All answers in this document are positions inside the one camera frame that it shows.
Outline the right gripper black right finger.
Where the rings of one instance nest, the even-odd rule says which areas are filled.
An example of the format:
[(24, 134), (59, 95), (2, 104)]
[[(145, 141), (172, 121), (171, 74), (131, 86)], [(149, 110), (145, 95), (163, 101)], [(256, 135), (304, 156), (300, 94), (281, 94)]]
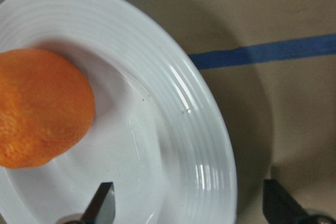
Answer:
[(268, 223), (298, 223), (309, 214), (275, 179), (263, 182), (263, 214)]

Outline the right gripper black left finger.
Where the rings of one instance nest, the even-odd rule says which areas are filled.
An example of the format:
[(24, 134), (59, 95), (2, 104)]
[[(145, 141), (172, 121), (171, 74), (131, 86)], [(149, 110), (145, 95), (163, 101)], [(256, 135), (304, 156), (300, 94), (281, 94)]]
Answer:
[(101, 183), (82, 215), (82, 223), (113, 223), (116, 216), (113, 182)]

